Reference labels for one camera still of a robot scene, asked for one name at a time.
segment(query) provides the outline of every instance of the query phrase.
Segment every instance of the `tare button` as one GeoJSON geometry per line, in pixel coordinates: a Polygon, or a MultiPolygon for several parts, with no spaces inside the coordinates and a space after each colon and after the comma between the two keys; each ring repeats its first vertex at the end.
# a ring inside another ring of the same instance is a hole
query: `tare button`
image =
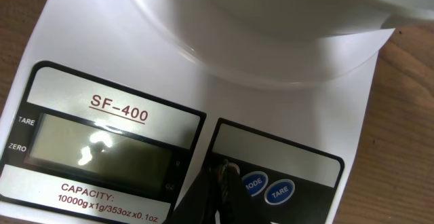
{"type": "Polygon", "coordinates": [[[286,202],[294,193],[296,186],[289,179],[278,180],[265,191],[265,202],[270,205],[278,205],[286,202]]]}
{"type": "Polygon", "coordinates": [[[261,171],[251,172],[243,176],[241,180],[243,180],[245,187],[252,197],[264,190],[269,182],[267,174],[261,171]]]}

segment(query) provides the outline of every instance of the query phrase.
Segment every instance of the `display panel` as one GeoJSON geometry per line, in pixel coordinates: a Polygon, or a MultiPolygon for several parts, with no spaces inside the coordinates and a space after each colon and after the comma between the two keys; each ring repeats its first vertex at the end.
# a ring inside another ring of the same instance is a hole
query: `display panel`
{"type": "Polygon", "coordinates": [[[0,159],[0,201],[113,223],[162,223],[206,114],[42,61],[0,159]]]}
{"type": "Polygon", "coordinates": [[[170,150],[53,115],[43,114],[39,123],[30,162],[43,160],[135,187],[161,189],[170,150]]]}
{"type": "Polygon", "coordinates": [[[206,157],[239,169],[257,211],[271,223],[322,224],[342,174],[342,159],[219,119],[206,157]]]}

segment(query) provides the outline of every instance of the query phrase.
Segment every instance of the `wooden surface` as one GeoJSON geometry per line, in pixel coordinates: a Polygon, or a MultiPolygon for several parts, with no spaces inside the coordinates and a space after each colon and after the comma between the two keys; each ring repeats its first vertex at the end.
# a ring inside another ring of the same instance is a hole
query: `wooden surface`
{"type": "MultiPolygon", "coordinates": [[[[45,1],[0,0],[0,109],[45,1]]],[[[434,223],[434,24],[381,49],[335,223],[434,223]]]]}

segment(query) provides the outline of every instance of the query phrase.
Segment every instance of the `kitchen scale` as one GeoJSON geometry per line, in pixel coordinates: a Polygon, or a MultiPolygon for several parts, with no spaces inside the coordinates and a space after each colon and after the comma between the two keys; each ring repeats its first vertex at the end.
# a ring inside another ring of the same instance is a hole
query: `kitchen scale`
{"type": "Polygon", "coordinates": [[[150,3],[47,1],[1,116],[0,214],[162,223],[204,160],[228,159],[270,222],[331,223],[392,30],[320,41],[339,62],[339,43],[377,41],[334,79],[273,81],[216,66],[150,3]]]}

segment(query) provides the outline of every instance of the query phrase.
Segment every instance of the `lcd display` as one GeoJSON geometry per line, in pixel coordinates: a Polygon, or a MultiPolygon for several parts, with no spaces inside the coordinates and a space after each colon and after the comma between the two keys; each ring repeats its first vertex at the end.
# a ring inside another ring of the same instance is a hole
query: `lcd display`
{"type": "Polygon", "coordinates": [[[44,114],[29,160],[61,164],[159,191],[172,152],[108,130],[111,132],[44,114]]]}

